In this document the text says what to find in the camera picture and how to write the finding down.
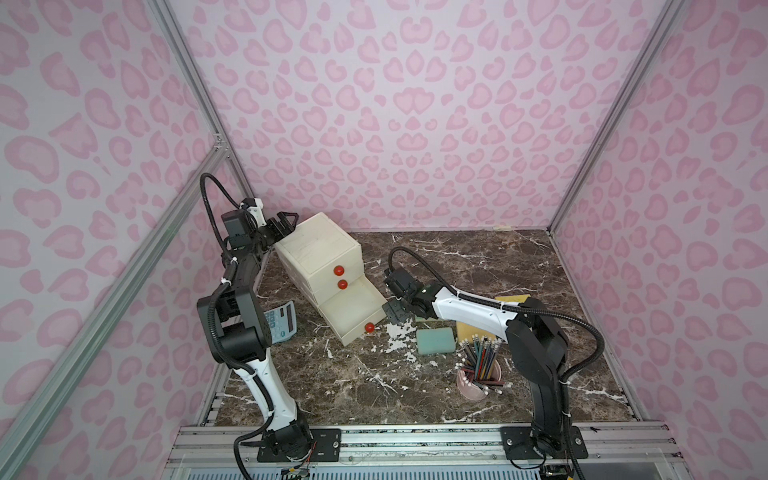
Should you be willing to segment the light mint sponge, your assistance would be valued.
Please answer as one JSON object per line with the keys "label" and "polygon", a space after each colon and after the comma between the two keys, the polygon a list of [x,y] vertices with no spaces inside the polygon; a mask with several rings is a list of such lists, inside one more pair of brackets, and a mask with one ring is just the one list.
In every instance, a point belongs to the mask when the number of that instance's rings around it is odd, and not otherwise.
{"label": "light mint sponge", "polygon": [[450,354],[456,350],[453,329],[442,327],[420,329],[416,332],[417,349],[420,355]]}

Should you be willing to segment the cream plastic drawer cabinet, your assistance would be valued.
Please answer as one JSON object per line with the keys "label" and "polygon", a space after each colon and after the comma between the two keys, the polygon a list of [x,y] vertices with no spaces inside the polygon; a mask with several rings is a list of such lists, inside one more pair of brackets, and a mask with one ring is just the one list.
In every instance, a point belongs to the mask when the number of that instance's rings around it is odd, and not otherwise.
{"label": "cream plastic drawer cabinet", "polygon": [[313,306],[321,304],[312,297],[308,276],[319,265],[340,257],[362,258],[360,243],[324,213],[298,224],[293,233],[276,243],[275,250],[289,278]]}

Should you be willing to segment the beige tan sponge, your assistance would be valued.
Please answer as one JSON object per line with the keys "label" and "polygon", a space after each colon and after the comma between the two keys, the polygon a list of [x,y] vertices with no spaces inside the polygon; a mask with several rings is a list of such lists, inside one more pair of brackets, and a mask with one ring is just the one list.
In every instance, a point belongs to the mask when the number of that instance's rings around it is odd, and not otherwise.
{"label": "beige tan sponge", "polygon": [[481,328],[473,327],[469,324],[462,323],[462,322],[456,323],[456,335],[457,335],[457,340],[459,342],[469,341],[475,337],[479,339],[482,339],[482,338],[493,339],[495,337],[495,335],[492,334],[491,332],[488,332]]}

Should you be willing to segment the yellow sponge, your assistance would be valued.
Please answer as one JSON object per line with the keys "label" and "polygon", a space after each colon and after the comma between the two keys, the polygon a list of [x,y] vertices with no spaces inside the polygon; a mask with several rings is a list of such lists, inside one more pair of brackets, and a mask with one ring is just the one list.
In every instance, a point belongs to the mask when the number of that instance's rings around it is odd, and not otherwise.
{"label": "yellow sponge", "polygon": [[530,296],[528,294],[520,294],[520,295],[496,296],[495,300],[503,303],[523,304],[529,298]]}

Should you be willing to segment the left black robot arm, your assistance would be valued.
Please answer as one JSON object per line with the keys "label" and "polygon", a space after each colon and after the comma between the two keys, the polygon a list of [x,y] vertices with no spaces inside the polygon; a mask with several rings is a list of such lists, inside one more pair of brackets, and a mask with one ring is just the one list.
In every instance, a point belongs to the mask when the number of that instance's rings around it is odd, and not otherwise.
{"label": "left black robot arm", "polygon": [[256,295],[265,255],[295,231],[299,215],[281,211],[267,219],[259,199],[235,201],[211,173],[201,174],[199,187],[224,271],[213,293],[197,301],[197,312],[214,360],[246,384],[264,420],[234,440],[236,464],[247,476],[240,452],[244,445],[265,449],[279,460],[304,462],[315,441],[304,412],[277,374],[270,352],[273,335]]}

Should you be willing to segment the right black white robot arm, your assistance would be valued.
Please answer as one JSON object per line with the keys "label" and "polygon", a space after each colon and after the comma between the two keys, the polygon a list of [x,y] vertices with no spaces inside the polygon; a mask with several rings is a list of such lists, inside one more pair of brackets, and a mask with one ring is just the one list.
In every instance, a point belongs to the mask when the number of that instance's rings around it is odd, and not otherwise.
{"label": "right black white robot arm", "polygon": [[[572,423],[569,385],[575,374],[595,363],[604,352],[604,337],[594,326],[550,311],[534,298],[513,303],[462,291],[406,247],[393,248],[387,265],[385,285],[401,310],[414,317],[472,325],[508,346],[518,374],[529,382],[533,400],[531,432],[527,439],[505,447],[509,460],[513,461],[512,453],[521,448],[542,459],[564,458],[574,465],[587,457],[577,444],[580,432]],[[570,344],[559,325],[561,320],[584,329],[596,342],[594,351],[572,366],[567,365]]]}

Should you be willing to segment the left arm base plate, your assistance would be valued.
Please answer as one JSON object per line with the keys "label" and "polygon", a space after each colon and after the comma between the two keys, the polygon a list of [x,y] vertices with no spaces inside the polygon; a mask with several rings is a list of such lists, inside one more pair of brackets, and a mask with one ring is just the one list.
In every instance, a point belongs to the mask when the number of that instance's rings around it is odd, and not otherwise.
{"label": "left arm base plate", "polygon": [[257,454],[259,463],[336,462],[339,460],[342,431],[291,425],[268,431]]}

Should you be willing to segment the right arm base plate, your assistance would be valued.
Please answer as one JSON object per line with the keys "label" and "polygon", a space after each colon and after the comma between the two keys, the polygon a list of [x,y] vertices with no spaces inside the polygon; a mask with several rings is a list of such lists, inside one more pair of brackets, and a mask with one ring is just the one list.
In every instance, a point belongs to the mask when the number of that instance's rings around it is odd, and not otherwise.
{"label": "right arm base plate", "polygon": [[586,441],[575,425],[570,426],[569,446],[564,437],[552,439],[543,433],[534,434],[530,426],[503,426],[499,433],[505,456],[510,461],[542,461],[544,457],[583,460],[589,456]]}

